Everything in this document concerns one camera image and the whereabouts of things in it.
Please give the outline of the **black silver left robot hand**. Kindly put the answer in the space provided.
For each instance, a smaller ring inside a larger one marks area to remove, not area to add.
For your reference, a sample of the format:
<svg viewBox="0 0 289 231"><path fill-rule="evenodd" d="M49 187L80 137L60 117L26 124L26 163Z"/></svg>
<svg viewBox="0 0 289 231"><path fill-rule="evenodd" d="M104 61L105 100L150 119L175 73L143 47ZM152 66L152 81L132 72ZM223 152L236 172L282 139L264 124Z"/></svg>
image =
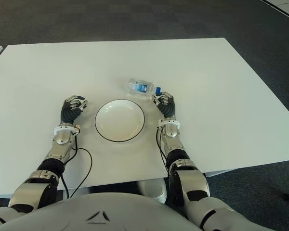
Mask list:
<svg viewBox="0 0 289 231"><path fill-rule="evenodd" d="M73 125L87 105L88 101L82 96L72 95L65 99L61 109L60 123Z"/></svg>

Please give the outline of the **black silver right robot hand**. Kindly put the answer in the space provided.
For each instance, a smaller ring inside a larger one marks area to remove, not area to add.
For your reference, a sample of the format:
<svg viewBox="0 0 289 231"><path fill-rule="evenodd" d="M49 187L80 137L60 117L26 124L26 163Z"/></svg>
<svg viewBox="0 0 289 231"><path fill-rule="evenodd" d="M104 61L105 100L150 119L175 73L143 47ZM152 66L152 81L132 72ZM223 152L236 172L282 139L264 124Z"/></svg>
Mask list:
<svg viewBox="0 0 289 231"><path fill-rule="evenodd" d="M176 108L171 94L164 91L152 95L151 99L164 118L175 118Z"/></svg>

